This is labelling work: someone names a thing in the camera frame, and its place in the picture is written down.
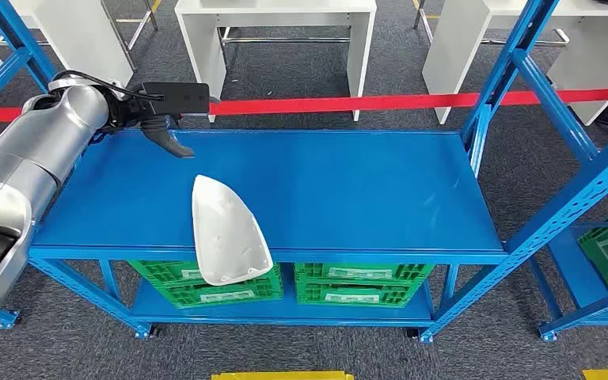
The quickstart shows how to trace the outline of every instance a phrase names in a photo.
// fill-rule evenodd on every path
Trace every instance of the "blue metal frame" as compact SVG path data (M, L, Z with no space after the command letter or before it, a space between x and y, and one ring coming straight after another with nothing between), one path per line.
M22 67L26 67L40 89L47 92L55 67L9 0L0 0L0 33L13 49L12 55L0 66L0 91Z
M481 269L458 293L439 307L435 323L420 330L423 342L430 341L435 333L608 194L608 146L602 153L598 153L583 128L528 55L557 3L557 0L532 0L526 4L484 85L477 105L461 130L461 137L467 146L477 145L478 141L474 141L473 136L478 135L479 131L484 133L486 124L521 71L565 142L583 163L583 168L507 243L508 258L505 261ZM582 310L584 311L576 312L575 318L582 317L580 314L583 313L603 313L603 310L608 310L608 302L597 302Z

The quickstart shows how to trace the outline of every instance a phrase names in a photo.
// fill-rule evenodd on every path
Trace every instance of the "blue upright post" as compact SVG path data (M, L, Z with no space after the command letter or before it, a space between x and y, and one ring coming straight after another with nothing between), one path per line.
M444 288L442 290L442 301L439 303L442 305L444 302L448 301L453 294L455 293L455 281L458 278L458 270L460 269L460 265L451 264L449 268L446 270L446 279L444 280Z
M479 177L479 168L481 167L481 157L484 155L484 146L486 144L486 136L488 134L488 123L491 121L491 106L484 104L481 106L481 112L477 118L477 127L474 132L474 140L472 149L470 150L469 163L474 171L474 176Z
M530 271L533 272L533 276L537 280L537 286L540 292L544 295L544 300L546 301L546 307L549 308L549 313L551 313L551 319L558 319L563 316L563 311L558 306L558 302L556 298L553 297L553 292L551 291L551 287L549 283L546 282L546 278L544 277L544 273L539 268L539 264L535 256L531 256L528 259L528 264L530 266Z
M104 287L106 293L111 295L116 300L120 300L120 290L117 287L117 281L113 274L113 268L109 260L99 260L99 268L101 268L101 274L104 276Z

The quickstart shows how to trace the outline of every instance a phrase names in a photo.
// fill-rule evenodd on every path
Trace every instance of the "shelf leg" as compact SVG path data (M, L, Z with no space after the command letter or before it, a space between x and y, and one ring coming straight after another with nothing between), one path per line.
M585 321L594 319L598 315L602 315L607 312L608 297L605 297L597 302L593 302L588 306L579 308L576 311L565 315L564 317L560 317L555 321L551 321L540 326L539 332L542 337L552 335L555 336L555 334L559 331L582 325Z
M458 279L458 270L460 270L460 264L451 264L446 270L446 279L444 280L444 289L442 291L442 301L439 303L443 305L448 301L455 293L455 281Z
M448 302L439 306L435 323L422 329L421 336L432 336L443 329L607 194L608 145L595 160L584 165L574 178L507 242L506 250L509 253L507 259L497 266L482 268ZM557 331L556 327L566 329L576 325L577 321L585 315L593 313L595 316L608 311L608 304L599 304L600 302L596 302L579 309L558 321L547 324L540 331Z
M99 260L99 268L104 276L104 288L106 292L116 300L120 300L120 289L117 287L117 281L113 274L113 268L109 260Z
M484 155L486 136L488 136L488 123L491 121L491 106L484 104L481 106L481 113L477 117L477 126L474 131L474 140L469 148L469 164L472 166L474 176L479 177L481 167L481 157Z
M136 321L131 316L131 311L120 301L113 298L109 293L94 285L85 276L74 270L71 266L57 259L29 258L29 263L57 280L63 286L68 287L76 294L90 301L103 311L111 314L114 318L122 321L125 325L135 330L135 337L148 338L152 330L150 323Z
M549 308L549 312L551 313L551 320L553 321L562 317L563 312L558 306L558 302L553 296L551 287L549 286L549 283L546 282L544 273L539 268L539 264L537 262L537 259L535 259L535 256L531 256L530 259L528 259L528 264L530 265L530 271L533 272L533 276L537 280L537 286L539 288L541 296L544 297L544 300L546 301L546 306Z

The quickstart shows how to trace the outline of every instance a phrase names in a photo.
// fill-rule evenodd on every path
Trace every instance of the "silver robot arm segment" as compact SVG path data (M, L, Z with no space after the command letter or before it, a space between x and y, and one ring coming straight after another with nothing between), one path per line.
M30 99L1 133L0 305L27 263L33 227L108 114L100 91L73 85L58 101Z

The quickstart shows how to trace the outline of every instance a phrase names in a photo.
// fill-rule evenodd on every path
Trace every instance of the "white desk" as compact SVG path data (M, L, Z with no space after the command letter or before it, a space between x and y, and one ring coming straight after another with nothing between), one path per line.
M375 13L374 0L179 0L176 4L196 80L207 83L218 99L226 68L216 29L227 26L351 26L346 73L351 96L361 97ZM353 119L358 117L359 111L354 111Z
M131 79L127 56L99 0L10 2L27 27L40 29L67 69L124 85Z
M423 67L428 92L458 93L486 30L511 29L525 5L526 0L446 0ZM547 73L557 88L608 88L608 5L560 0L547 24L556 28L570 37ZM570 105L589 125L608 101ZM435 111L444 124L450 108Z

